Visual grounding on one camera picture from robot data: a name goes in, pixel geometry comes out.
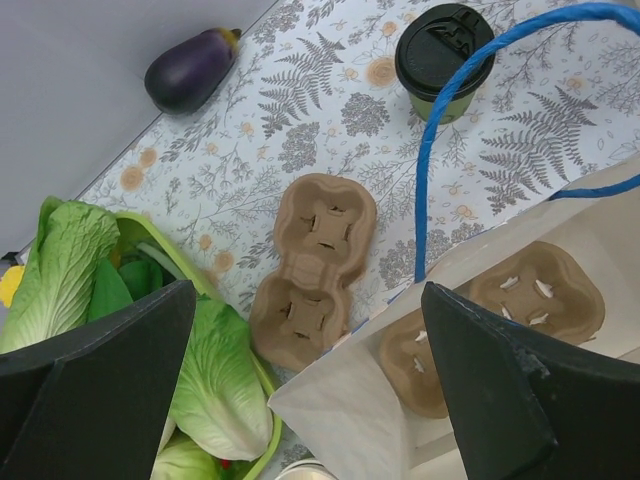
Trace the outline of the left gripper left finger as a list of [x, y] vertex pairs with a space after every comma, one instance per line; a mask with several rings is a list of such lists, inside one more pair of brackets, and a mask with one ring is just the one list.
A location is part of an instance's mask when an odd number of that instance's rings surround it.
[[195, 306], [192, 282], [175, 281], [3, 354], [2, 478], [149, 478]]

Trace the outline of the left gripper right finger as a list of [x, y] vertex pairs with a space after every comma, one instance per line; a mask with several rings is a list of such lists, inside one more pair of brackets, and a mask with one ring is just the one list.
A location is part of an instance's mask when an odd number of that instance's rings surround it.
[[421, 306], [468, 478], [638, 478], [637, 364], [506, 320], [433, 282]]

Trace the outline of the checkered paper takeout bag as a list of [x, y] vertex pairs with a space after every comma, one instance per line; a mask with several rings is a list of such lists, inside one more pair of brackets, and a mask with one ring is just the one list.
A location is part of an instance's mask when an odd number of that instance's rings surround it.
[[430, 348], [421, 298], [433, 282], [516, 324], [639, 367], [639, 162], [554, 190], [538, 205], [427, 266], [427, 176], [439, 121], [471, 72], [554, 24], [639, 28], [636, 9], [561, 7], [476, 51], [436, 98], [416, 169], [415, 283], [270, 400], [340, 479], [470, 479]]

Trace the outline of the black cup lid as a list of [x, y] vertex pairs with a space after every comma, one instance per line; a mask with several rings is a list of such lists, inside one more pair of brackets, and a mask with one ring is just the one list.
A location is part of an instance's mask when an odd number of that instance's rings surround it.
[[466, 60], [494, 38], [473, 8], [458, 3], [432, 7], [402, 33], [395, 53], [397, 77], [410, 94], [433, 102]]

